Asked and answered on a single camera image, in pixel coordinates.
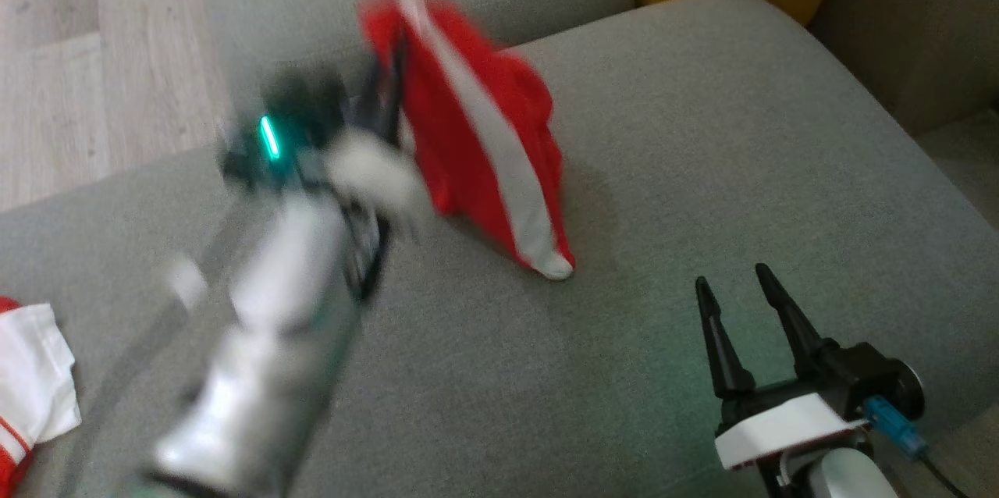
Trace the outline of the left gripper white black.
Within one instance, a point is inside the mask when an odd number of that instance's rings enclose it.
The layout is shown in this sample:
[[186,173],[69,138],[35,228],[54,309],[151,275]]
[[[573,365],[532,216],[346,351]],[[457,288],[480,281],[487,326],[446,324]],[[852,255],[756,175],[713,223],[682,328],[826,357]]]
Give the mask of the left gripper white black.
[[359,95],[359,126],[340,132],[324,153],[329,182],[340,195],[372,210],[396,229],[424,229],[427,188],[414,160],[381,138],[399,138],[409,39],[397,36],[389,76],[370,73]]

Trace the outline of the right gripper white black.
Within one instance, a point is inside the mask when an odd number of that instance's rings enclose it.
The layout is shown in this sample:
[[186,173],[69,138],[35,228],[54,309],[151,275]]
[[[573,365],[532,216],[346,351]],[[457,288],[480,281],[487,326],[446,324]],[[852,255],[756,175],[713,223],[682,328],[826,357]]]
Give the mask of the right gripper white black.
[[[840,346],[821,336],[765,263],[754,267],[759,285],[770,307],[777,311],[799,380],[823,373],[822,356]],[[743,367],[721,320],[721,309],[706,277],[695,281],[702,333],[706,345],[711,384],[722,400],[720,430],[714,439],[715,452],[725,470],[750,465],[763,466],[776,461],[780,473],[788,473],[784,462],[799,461],[800,470],[818,470],[828,459],[848,451],[863,455],[856,446],[864,443],[869,421],[845,419],[817,392],[805,393],[759,412],[743,413],[739,395],[752,393],[752,373]]]

